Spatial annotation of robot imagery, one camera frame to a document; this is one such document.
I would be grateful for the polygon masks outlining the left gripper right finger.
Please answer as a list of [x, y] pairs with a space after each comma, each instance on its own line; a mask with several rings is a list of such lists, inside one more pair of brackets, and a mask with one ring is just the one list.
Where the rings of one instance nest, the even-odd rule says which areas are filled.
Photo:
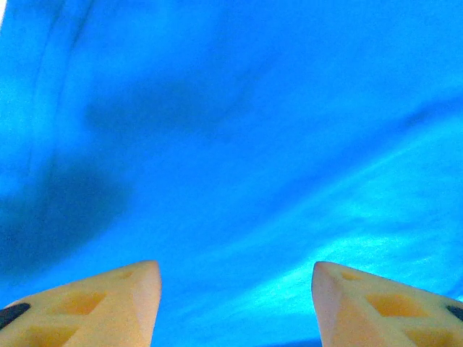
[[461, 346], [462, 303], [333, 262], [312, 296], [323, 346]]

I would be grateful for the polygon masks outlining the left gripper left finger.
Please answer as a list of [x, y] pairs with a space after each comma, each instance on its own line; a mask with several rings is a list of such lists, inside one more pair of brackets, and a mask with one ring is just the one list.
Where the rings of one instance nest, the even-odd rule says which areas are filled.
[[156, 261], [26, 296], [1, 310], [2, 346], [149, 346], [161, 300]]

